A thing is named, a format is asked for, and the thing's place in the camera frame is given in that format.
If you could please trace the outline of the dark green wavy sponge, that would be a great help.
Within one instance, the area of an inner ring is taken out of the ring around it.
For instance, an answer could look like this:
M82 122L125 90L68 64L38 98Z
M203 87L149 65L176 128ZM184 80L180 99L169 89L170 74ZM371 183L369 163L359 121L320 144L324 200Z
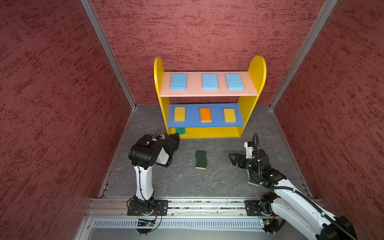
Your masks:
M251 175L249 175L248 183L254 186L260 186L260 183L254 180Z
M203 150L197 150L195 156L196 156L195 168L205 170L208 165L207 152Z

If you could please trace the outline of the bright green sponge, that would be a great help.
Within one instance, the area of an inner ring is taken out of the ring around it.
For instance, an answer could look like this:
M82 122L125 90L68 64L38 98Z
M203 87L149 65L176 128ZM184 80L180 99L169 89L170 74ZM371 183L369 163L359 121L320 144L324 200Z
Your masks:
M183 136L186 134L186 129L185 128L175 128L176 130L176 133L179 135L179 136Z

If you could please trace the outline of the yellow sponge front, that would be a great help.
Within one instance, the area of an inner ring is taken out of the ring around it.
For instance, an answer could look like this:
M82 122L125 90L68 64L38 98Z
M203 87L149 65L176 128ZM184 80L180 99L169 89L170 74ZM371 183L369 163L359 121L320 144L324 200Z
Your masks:
M186 107L177 106L174 108L174 121L184 122L186 120Z

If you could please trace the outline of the yellow sponge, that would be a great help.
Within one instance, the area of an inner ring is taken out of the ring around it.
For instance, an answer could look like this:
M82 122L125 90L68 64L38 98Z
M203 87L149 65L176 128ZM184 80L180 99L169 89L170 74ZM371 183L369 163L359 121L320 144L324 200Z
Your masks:
M174 108L174 121L184 122L186 120L186 107L177 106Z
M224 109L225 123L235 123L237 121L235 109Z

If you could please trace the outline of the orange sponge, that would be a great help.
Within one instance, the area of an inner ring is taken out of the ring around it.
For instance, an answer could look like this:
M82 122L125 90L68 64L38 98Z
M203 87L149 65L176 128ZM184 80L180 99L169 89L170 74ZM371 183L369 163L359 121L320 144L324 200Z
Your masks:
M212 122L211 109L209 107L200 108L200 118L201 118L201 123L211 123Z

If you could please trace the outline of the yellow sponge back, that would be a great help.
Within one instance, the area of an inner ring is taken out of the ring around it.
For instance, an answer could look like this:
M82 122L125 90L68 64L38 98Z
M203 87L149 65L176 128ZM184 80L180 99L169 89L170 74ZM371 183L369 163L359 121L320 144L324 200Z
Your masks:
M235 109L224 109L225 123L235 123L237 121Z

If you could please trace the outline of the blue sponge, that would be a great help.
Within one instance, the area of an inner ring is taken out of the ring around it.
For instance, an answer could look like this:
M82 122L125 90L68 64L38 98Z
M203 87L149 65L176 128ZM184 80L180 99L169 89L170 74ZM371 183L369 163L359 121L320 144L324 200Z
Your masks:
M187 74L172 74L171 90L185 91L187 89Z
M216 74L203 74L203 89L218 90L218 79Z
M229 90L244 90L244 84L240 74L226 74L226 80Z

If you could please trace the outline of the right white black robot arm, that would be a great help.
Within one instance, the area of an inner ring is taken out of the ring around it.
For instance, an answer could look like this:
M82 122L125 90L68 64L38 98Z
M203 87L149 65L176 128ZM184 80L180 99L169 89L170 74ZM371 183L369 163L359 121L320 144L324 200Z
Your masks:
M280 171L272 168L264 150L246 149L230 154L232 165L246 169L249 183L268 190L259 201L246 201L249 216L265 217L264 230L275 234L288 222L309 240L355 240L351 221L337 217L307 197Z

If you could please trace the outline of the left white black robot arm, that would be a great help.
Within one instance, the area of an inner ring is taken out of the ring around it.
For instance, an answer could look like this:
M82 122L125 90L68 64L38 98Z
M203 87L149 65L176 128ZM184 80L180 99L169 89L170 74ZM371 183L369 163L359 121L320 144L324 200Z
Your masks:
M145 215L155 209L152 172L154 165L169 167L180 144L179 134L162 137L144 135L130 149L129 159L136 173L137 190L134 204Z

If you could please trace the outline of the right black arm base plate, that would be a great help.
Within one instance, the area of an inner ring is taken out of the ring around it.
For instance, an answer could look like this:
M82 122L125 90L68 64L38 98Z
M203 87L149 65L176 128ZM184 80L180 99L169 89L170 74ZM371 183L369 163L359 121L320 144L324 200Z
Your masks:
M263 212L260 200L246 200L244 203L248 217L268 216Z

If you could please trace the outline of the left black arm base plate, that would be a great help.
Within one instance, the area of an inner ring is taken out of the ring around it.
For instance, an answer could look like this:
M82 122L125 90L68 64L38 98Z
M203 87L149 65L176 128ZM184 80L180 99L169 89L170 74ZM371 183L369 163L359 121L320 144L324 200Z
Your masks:
M150 200L149 202L133 199L129 202L127 216L166 216L168 200Z

